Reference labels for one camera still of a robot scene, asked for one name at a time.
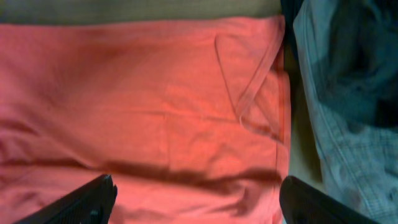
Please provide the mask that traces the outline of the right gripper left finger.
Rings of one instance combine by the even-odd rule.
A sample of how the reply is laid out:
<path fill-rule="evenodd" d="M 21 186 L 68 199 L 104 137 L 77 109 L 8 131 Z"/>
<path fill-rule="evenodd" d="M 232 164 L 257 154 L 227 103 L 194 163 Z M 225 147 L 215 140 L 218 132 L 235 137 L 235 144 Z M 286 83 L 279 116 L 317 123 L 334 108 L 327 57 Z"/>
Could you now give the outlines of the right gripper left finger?
<path fill-rule="evenodd" d="M 108 224 L 117 194 L 103 174 L 16 224 Z"/>

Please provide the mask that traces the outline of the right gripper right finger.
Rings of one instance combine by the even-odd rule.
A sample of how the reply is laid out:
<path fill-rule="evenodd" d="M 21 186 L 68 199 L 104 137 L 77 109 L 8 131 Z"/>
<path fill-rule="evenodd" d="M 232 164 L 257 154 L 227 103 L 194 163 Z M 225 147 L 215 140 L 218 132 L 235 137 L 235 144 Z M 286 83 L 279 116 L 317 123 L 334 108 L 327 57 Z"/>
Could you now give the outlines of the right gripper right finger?
<path fill-rule="evenodd" d="M 287 224 L 377 224 L 294 176 L 283 180 L 279 203 Z"/>

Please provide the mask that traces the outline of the red t-shirt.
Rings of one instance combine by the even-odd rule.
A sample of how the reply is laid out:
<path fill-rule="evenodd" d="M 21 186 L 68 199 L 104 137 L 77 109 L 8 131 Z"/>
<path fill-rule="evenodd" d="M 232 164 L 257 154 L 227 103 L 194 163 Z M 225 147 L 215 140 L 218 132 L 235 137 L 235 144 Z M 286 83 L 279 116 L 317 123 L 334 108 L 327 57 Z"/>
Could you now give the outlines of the red t-shirt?
<path fill-rule="evenodd" d="M 1 25 L 1 222 L 108 173 L 111 223 L 280 223 L 285 21 Z"/>

